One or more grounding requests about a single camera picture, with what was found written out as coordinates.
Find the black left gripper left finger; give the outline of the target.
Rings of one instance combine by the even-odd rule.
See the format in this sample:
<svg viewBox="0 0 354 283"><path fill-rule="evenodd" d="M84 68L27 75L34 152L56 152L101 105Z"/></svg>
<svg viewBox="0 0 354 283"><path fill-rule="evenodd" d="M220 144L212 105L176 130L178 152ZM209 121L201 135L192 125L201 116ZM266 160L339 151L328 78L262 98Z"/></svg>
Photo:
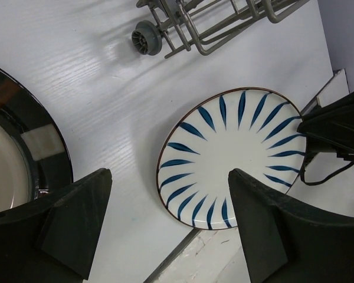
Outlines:
<svg viewBox="0 0 354 283"><path fill-rule="evenodd" d="M0 212L0 282L88 279L111 188L111 171L99 169Z"/></svg>

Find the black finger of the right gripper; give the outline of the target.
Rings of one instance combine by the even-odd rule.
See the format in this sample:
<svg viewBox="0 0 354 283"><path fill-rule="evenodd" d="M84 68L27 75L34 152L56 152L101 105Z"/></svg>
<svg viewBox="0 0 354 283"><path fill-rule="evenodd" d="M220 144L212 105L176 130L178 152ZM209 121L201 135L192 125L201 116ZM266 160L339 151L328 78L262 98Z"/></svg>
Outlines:
<svg viewBox="0 0 354 283"><path fill-rule="evenodd" d="M303 116L297 132L307 138L307 152L334 152L354 163L354 92Z"/></svg>

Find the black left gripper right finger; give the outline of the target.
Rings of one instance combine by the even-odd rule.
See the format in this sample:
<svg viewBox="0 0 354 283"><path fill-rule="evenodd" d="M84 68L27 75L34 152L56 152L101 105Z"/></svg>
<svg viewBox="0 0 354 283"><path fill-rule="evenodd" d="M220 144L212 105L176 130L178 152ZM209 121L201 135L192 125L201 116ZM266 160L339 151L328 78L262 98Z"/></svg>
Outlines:
<svg viewBox="0 0 354 283"><path fill-rule="evenodd" d="M240 169L228 183L251 282L354 282L354 218L308 205Z"/></svg>

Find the white blue striped plate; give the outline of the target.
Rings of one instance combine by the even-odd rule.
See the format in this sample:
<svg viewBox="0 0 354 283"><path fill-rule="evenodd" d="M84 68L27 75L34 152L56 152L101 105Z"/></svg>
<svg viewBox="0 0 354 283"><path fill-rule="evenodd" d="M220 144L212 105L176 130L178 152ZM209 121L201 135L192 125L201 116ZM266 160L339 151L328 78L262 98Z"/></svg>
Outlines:
<svg viewBox="0 0 354 283"><path fill-rule="evenodd" d="M156 185L163 206L193 228L236 227L229 172L240 169L287 192L306 155L307 140L297 131L302 120L288 98L266 88L236 88L198 104L160 152Z"/></svg>

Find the dark rimmed beige plate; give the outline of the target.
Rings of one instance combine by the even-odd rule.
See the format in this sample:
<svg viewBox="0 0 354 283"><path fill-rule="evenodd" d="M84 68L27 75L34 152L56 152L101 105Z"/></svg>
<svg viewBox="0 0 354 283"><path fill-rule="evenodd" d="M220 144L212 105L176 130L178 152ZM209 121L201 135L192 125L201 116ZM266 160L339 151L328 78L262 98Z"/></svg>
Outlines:
<svg viewBox="0 0 354 283"><path fill-rule="evenodd" d="M70 155L55 121L0 69L0 213L72 182Z"/></svg>

